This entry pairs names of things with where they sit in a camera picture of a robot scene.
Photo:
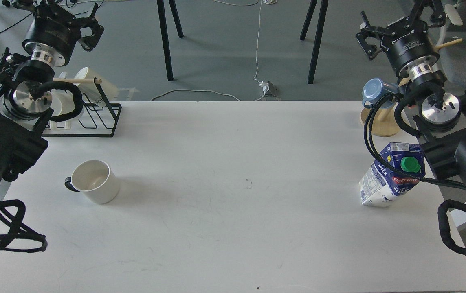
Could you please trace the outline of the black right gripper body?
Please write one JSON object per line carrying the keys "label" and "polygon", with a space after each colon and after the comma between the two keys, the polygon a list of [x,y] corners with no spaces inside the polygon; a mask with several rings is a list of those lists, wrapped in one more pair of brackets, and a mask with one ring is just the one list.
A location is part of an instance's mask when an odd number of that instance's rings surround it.
{"label": "black right gripper body", "polygon": [[398,78],[435,78],[433,65],[439,58],[419,17],[404,17],[376,28],[380,48]]}

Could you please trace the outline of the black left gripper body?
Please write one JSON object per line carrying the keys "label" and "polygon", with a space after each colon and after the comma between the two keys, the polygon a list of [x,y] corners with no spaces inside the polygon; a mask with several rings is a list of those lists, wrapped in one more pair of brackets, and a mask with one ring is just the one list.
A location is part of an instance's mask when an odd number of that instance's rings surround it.
{"label": "black left gripper body", "polygon": [[[30,9],[34,20],[22,42],[23,50],[35,57],[37,51],[49,52],[53,66],[68,65],[75,43],[85,35],[91,35],[90,28],[80,28],[80,20],[58,4],[39,4]],[[95,17],[92,8],[88,17]]]}

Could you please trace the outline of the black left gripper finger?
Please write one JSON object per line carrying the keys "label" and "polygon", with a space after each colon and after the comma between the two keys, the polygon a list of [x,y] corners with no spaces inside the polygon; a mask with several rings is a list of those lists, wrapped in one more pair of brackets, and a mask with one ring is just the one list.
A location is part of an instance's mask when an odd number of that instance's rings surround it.
{"label": "black left gripper finger", "polygon": [[2,4],[17,9],[35,9],[39,5],[39,0],[3,0]]}
{"label": "black left gripper finger", "polygon": [[87,52],[91,52],[97,46],[104,32],[104,27],[99,24],[95,17],[82,18],[79,26],[91,30],[91,35],[85,35],[79,39],[82,48]]}

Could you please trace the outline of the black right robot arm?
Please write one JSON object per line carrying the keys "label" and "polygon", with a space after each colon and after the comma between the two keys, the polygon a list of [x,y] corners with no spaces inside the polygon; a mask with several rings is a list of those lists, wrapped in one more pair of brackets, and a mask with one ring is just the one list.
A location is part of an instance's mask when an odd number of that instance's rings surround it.
{"label": "black right robot arm", "polygon": [[[421,148],[434,173],[432,179],[411,177],[466,190],[466,90],[460,96],[444,91],[446,78],[433,68],[439,54],[427,34],[429,28],[443,28],[447,19],[462,25],[460,17],[439,0],[416,0],[410,15],[386,27],[373,26],[364,12],[361,15],[363,23],[356,39],[362,50],[370,60],[384,52],[397,78],[407,80],[403,92],[387,93],[372,104],[363,124],[368,151],[386,168],[397,171],[379,156],[371,137],[378,109],[387,101],[396,102],[395,122],[406,133],[424,139]],[[466,212],[466,204],[462,202],[446,200],[440,204],[437,211],[440,237],[449,249],[466,256],[466,248],[458,246],[451,237],[447,216],[450,208]]]}

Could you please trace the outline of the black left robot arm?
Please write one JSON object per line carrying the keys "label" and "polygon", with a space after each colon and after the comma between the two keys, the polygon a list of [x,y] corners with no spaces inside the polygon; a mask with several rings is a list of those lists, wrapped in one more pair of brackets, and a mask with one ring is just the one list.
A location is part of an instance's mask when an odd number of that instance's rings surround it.
{"label": "black left robot arm", "polygon": [[[12,182],[34,166],[48,147],[42,134],[49,122],[65,122],[84,108],[81,90],[72,82],[54,81],[54,67],[69,63],[76,43],[92,51],[104,27],[90,14],[77,18],[56,0],[4,0],[6,7],[29,11],[33,22],[22,42],[26,55],[0,58],[0,182]],[[20,200],[0,200],[0,251],[43,252],[44,235],[23,223]]]}

